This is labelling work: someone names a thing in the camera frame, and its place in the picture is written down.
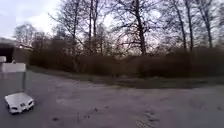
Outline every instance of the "car roof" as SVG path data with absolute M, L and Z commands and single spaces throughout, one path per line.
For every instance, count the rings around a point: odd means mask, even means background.
M 33 98 L 27 95 L 26 93 L 15 93 L 5 96 L 5 100 L 9 105 L 18 106 L 21 103 L 33 101 Z

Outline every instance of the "tree trunk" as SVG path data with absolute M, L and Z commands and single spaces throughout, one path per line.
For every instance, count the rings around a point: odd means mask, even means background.
M 92 44 L 92 12 L 93 12 L 93 0 L 90 1 L 90 8 L 89 8 L 89 49 L 90 49 L 90 53 L 93 53 L 93 44 Z
M 193 35 L 193 28 L 192 28 L 191 7 L 188 0 L 185 0 L 184 2 L 187 9 L 187 18 L 188 18 L 188 25 L 190 30 L 190 52 L 192 52 L 194 48 L 194 35 Z
M 145 43 L 145 36 L 144 36 L 144 28 L 142 26 L 142 20 L 139 12 L 139 0 L 136 0 L 136 6 L 135 6 L 135 16 L 138 22 L 138 31 L 139 31 L 139 38 L 140 38 L 140 48 L 142 55 L 146 55 L 146 43 Z
M 209 48 L 213 48 L 213 43 L 212 43 L 212 34 L 211 34 L 211 27 L 210 23 L 206 25 L 207 28 L 207 33 L 208 33 L 208 42 L 209 42 Z
M 180 22 L 180 27 L 181 27 L 181 32 L 182 32 L 182 38 L 183 38 L 183 46 L 184 46 L 184 51 L 187 52 L 187 41 L 186 41 L 186 33 L 185 33 L 185 29 L 184 29 L 184 22 L 182 20 L 181 14 L 180 14 L 180 10 L 178 9 L 177 5 L 176 5 L 176 1 L 172 0 L 174 7 L 177 11 L 177 15 L 178 15 L 178 19 Z

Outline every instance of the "dirt ground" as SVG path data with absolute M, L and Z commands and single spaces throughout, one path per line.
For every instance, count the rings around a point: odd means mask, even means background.
M 224 86 L 130 89 L 28 72 L 33 111 L 11 116 L 3 97 L 21 91 L 21 74 L 1 81 L 2 128 L 223 128 Z

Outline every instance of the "gravel ground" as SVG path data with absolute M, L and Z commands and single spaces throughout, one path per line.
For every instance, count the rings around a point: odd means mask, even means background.
M 33 111 L 10 115 L 3 97 L 21 91 L 21 74 L 1 81 L 2 128 L 224 128 L 224 87 L 127 89 L 27 73 Z

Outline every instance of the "bush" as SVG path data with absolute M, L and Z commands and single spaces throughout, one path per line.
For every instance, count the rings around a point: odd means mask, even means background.
M 30 64 L 66 72 L 132 77 L 195 77 L 219 75 L 224 71 L 224 52 L 218 49 L 196 48 L 189 54 L 173 51 L 166 55 L 128 56 L 70 56 L 52 50 L 33 51 Z

